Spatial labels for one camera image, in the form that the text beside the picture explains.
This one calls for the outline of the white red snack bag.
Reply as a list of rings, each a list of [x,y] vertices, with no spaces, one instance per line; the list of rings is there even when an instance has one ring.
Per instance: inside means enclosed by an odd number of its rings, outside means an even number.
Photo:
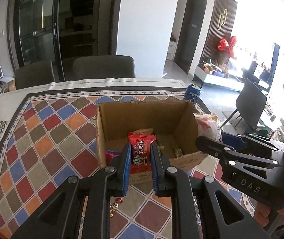
[[[217,115],[194,113],[194,118],[198,127],[198,136],[205,136],[216,142],[223,141],[220,120]]]

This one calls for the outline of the red snack packet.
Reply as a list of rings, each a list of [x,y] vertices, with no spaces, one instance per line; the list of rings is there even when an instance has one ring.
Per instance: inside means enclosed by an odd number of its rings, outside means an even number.
[[[128,141],[131,144],[131,184],[151,180],[150,146],[155,140],[156,136],[152,134],[128,133]]]

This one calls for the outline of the brown cardboard box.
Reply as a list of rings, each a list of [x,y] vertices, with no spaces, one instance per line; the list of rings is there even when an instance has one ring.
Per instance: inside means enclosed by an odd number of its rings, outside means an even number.
[[[207,155],[197,149],[195,141],[198,110],[186,100],[109,102],[98,105],[96,114],[96,148],[101,168],[107,165],[107,150],[120,152],[128,142],[129,132],[152,129],[162,154],[171,165],[189,171]]]

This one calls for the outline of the dark side chair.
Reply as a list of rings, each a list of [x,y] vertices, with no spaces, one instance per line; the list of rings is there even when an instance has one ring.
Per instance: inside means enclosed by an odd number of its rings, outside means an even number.
[[[236,109],[221,125],[223,127],[231,118],[239,113],[242,119],[253,129],[258,127],[258,122],[266,105],[266,96],[249,79],[245,80],[245,85],[237,97]]]

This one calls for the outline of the dark dining chair right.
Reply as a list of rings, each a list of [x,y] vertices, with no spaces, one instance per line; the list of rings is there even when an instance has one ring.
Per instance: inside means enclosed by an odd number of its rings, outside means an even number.
[[[73,79],[135,78],[134,59],[130,56],[88,56],[73,62]]]

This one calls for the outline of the dark dining chair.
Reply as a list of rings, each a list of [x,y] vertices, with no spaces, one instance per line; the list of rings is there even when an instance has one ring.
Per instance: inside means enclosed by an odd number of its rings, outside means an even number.
[[[134,59],[130,56],[88,56],[73,62],[73,79],[135,78]]]
[[[15,71],[15,88],[24,88],[56,82],[51,61],[40,61],[23,66]]]

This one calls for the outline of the dark dining chair left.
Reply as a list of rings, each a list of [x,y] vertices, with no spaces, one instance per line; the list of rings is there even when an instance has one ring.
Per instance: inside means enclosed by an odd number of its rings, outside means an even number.
[[[15,71],[15,88],[24,88],[56,82],[51,61],[40,61],[23,66]]]

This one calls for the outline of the blue Pepsi can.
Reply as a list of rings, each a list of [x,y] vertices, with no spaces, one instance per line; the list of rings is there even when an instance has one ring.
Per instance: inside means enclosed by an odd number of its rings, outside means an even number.
[[[184,94],[184,99],[195,105],[201,94],[201,87],[195,83],[190,83]]]

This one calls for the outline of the red balloon decoration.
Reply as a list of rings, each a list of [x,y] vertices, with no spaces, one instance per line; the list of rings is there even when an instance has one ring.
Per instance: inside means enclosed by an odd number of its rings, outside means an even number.
[[[235,55],[235,52],[234,52],[234,47],[236,45],[236,42],[237,42],[237,37],[236,36],[232,36],[230,38],[230,40],[226,40],[226,39],[221,39],[219,41],[219,45],[217,47],[217,49],[219,51],[227,51],[229,53],[229,56],[236,60],[237,57]]]

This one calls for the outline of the small red gold candy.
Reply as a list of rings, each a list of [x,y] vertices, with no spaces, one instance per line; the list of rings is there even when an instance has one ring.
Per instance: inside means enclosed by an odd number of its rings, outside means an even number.
[[[118,210],[119,205],[122,204],[122,203],[123,203],[123,198],[122,197],[114,198],[114,201],[110,205],[110,213],[109,213],[110,218],[112,218],[114,216],[114,214]]]

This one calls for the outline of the pink snack packet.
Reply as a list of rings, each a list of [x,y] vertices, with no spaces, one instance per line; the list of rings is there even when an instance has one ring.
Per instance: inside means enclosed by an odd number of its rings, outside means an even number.
[[[121,155],[121,152],[115,152],[115,151],[105,151],[105,158],[106,158],[106,164],[107,166],[110,166],[112,164],[112,161],[114,158]]]

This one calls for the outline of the white low TV cabinet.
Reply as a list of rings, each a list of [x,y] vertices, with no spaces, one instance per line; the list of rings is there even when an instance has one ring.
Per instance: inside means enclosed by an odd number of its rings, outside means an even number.
[[[244,88],[244,83],[238,81],[237,79],[207,74],[199,66],[196,67],[194,75],[199,78],[203,84],[206,85],[220,86],[238,92],[240,92]]]

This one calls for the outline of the colourful diamond pattern tablecloth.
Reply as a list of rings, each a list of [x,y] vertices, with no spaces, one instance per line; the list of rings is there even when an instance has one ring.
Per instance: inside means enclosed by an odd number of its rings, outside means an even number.
[[[85,91],[27,96],[12,123],[0,121],[0,233],[11,238],[20,225],[71,175],[98,171],[97,106],[107,102],[183,99],[184,89]],[[212,175],[251,215],[256,203],[222,182],[218,160],[208,157],[188,171]],[[111,218],[111,238],[172,238],[171,203],[150,183],[130,185]]]

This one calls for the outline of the black glass sliding door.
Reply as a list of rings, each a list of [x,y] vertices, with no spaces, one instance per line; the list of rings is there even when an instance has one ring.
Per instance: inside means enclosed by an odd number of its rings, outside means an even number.
[[[58,81],[73,62],[117,53],[121,0],[9,0],[8,39],[15,70],[49,60]]]

